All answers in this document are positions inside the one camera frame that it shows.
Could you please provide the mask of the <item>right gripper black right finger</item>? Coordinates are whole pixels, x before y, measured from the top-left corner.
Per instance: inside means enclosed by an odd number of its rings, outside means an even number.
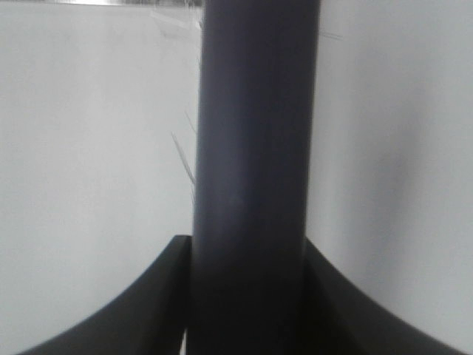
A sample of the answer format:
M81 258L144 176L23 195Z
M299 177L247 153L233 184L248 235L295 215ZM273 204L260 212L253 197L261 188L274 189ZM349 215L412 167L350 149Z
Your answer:
M380 306L307 240L302 353L420 355L462 352Z

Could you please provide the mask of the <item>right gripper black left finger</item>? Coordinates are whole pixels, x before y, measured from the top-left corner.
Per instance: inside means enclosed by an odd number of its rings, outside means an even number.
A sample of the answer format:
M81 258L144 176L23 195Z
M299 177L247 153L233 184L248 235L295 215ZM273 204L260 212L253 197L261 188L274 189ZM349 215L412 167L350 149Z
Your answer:
M179 354L188 324L191 238L177 235L121 294L26 354Z

